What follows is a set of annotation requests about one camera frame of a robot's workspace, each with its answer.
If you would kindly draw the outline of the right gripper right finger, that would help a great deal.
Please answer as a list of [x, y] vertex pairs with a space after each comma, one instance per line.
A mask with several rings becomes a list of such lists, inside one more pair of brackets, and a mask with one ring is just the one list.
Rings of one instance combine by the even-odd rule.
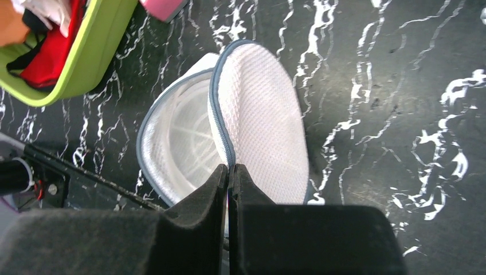
[[231, 167], [230, 274], [406, 274], [389, 220], [370, 206], [278, 205]]

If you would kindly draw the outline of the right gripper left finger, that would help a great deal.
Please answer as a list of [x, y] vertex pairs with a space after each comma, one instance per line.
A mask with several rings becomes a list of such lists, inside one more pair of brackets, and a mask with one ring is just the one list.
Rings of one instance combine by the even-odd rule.
[[1, 238], [2, 274], [218, 274], [228, 168], [165, 211], [32, 210]]

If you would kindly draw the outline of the white mesh laundry bag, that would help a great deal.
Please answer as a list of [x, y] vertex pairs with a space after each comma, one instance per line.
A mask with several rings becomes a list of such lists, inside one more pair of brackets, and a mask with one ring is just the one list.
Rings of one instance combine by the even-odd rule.
[[302, 204], [308, 151], [297, 93], [276, 56], [251, 40], [208, 53], [154, 101], [138, 132], [140, 169], [168, 205], [220, 164], [243, 164], [279, 204]]

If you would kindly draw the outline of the white bra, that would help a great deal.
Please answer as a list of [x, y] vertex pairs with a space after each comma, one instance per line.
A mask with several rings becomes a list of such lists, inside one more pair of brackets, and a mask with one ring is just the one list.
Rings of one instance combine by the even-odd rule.
[[69, 36], [72, 4], [66, 0], [11, 0], [22, 22], [35, 33], [46, 33], [55, 26], [63, 37]]

